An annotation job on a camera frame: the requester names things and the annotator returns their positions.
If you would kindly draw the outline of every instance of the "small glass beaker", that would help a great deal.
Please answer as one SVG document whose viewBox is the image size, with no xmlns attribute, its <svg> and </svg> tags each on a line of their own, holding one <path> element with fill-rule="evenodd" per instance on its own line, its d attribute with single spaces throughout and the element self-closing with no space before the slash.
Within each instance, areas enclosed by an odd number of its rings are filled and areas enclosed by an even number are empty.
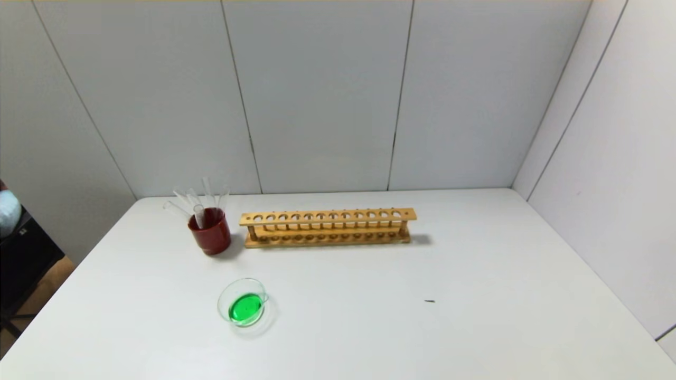
<svg viewBox="0 0 676 380">
<path fill-rule="evenodd" d="M 268 294 L 260 281 L 239 279 L 228 285 L 218 297 L 218 313 L 235 326 L 246 327 L 263 315 Z"/>
</svg>

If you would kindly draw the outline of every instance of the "white table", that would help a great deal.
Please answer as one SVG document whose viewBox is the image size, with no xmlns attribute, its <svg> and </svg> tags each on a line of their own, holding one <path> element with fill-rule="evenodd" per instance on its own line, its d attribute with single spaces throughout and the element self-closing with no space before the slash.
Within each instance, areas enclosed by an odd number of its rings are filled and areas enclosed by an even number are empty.
<svg viewBox="0 0 676 380">
<path fill-rule="evenodd" d="M 511 190 L 233 196 L 226 257 L 203 255 L 165 201 L 120 219 L 2 360 L 2 380 L 676 379 Z M 242 248 L 242 212 L 367 207 L 414 207 L 414 242 Z M 258 330 L 216 312 L 241 277 L 272 296 Z"/>
</svg>

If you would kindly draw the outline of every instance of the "wall panel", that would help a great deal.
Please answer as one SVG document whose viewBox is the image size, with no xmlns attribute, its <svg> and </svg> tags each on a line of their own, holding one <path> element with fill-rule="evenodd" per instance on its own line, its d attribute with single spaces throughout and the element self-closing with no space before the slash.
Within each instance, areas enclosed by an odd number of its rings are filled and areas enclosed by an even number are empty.
<svg viewBox="0 0 676 380">
<path fill-rule="evenodd" d="M 263 191 L 386 190 L 411 2 L 224 4 Z"/>
<path fill-rule="evenodd" d="M 627 4 L 529 201 L 653 337 L 676 321 L 674 15 Z"/>
<path fill-rule="evenodd" d="M 417 1 L 390 189 L 509 187 L 589 1 Z"/>
<path fill-rule="evenodd" d="M 0 175 L 79 263 L 135 202 L 33 4 L 0 4 Z"/>
<path fill-rule="evenodd" d="M 260 192 L 218 1 L 36 5 L 137 197 L 204 175 Z"/>
</svg>

